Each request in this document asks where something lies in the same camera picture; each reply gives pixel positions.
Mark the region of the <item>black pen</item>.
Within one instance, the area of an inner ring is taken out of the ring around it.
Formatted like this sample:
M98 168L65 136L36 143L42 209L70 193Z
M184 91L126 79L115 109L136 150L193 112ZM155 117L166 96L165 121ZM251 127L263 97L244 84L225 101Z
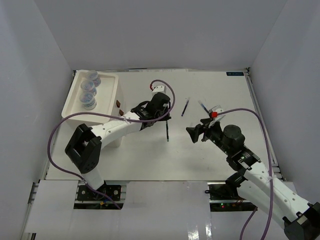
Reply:
M169 142L170 141L170 137L169 137L169 124L168 121L165 121L165 130L166 130L166 141Z

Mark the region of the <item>clear jar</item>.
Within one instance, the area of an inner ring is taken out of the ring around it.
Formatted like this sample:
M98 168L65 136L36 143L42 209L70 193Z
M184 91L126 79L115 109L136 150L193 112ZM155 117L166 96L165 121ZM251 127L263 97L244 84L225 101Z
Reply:
M91 92L83 92L79 96L79 101L85 110L93 110L97 105L95 96Z
M96 70L89 70L86 73L86 79L92 81L95 87L98 87L101 84L101 78Z
M94 96L97 94L96 86L95 86L94 82L91 80L86 79L86 80L82 81L82 83L80 84L80 88L83 92L89 92L89 93L93 94Z

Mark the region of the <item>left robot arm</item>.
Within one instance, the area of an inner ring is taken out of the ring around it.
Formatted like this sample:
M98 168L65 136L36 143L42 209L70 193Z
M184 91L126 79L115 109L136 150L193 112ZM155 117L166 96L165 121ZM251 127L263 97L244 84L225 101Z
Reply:
M162 121L169 120L170 101L169 96L158 92L150 101L140 103L120 119L94 126L81 124L76 128L65 153L89 185L90 196L99 200L106 193L105 181L98 170L101 150L125 135L152 127L162 116L165 116Z

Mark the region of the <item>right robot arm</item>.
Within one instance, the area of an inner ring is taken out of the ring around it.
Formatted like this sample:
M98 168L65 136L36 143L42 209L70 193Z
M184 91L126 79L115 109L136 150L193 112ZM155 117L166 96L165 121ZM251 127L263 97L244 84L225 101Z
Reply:
M233 124L224 128L219 121L202 119L195 127L187 127L193 143L200 136L210 140L227 156L235 171L225 183L226 195L250 201L275 221L289 240L315 240L320 236L320 204L310 203L292 191L268 170L260 158L245 146L245 136Z

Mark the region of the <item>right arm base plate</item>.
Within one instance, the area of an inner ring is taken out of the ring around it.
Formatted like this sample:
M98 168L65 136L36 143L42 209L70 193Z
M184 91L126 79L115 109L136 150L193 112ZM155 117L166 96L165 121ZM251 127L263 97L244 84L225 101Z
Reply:
M212 182L204 191L209 197L210 211L213 212L252 212L256 206L240 197L235 188L222 182Z

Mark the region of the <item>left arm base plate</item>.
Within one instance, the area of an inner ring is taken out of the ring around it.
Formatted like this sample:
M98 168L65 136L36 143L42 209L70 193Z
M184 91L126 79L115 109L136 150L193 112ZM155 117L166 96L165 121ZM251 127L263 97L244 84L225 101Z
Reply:
M76 210L119 210L126 198L124 185L111 184L104 186L101 192L109 196L118 207L107 197L91 191L86 185L78 185L73 208Z

